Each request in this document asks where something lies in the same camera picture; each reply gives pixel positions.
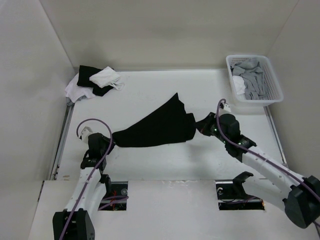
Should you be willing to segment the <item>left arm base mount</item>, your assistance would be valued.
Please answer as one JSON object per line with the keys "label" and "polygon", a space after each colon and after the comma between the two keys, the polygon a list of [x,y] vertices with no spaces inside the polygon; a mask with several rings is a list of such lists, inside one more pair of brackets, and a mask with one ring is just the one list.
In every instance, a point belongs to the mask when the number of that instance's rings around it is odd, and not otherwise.
{"label": "left arm base mount", "polygon": [[100,180],[105,184],[106,194],[102,198],[99,211],[126,211],[128,201],[128,182],[112,181],[108,174],[104,174]]}

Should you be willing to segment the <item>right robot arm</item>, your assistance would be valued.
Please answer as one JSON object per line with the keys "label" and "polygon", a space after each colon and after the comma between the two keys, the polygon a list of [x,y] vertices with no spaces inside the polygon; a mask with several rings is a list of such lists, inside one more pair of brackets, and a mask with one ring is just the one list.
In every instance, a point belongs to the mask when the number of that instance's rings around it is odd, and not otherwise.
{"label": "right robot arm", "polygon": [[251,195],[263,199],[282,210],[302,229],[316,222],[320,216],[318,178],[304,177],[272,159],[241,134],[240,124],[232,114],[217,116],[211,112],[196,122],[195,127],[202,135],[219,139],[230,156],[264,176],[264,180],[258,180],[248,171],[236,176],[231,189],[236,197]]}

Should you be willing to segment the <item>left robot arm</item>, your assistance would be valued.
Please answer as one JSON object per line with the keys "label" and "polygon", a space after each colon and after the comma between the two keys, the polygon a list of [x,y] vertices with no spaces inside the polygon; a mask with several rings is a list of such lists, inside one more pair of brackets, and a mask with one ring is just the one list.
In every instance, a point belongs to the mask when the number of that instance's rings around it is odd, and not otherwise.
{"label": "left robot arm", "polygon": [[56,212],[52,218],[55,240],[94,240],[94,215],[102,199],[112,195],[111,179],[104,170],[106,156],[114,144],[101,133],[92,133],[87,140],[88,150],[80,164],[74,192],[63,211]]}

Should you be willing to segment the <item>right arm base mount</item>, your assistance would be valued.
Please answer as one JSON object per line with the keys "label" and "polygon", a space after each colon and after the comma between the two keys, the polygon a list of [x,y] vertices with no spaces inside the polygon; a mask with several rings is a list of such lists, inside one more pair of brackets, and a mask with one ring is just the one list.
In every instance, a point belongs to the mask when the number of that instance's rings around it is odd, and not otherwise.
{"label": "right arm base mount", "polygon": [[218,208],[220,211],[265,210],[264,201],[245,192],[243,183],[254,175],[244,171],[233,179],[215,182]]}

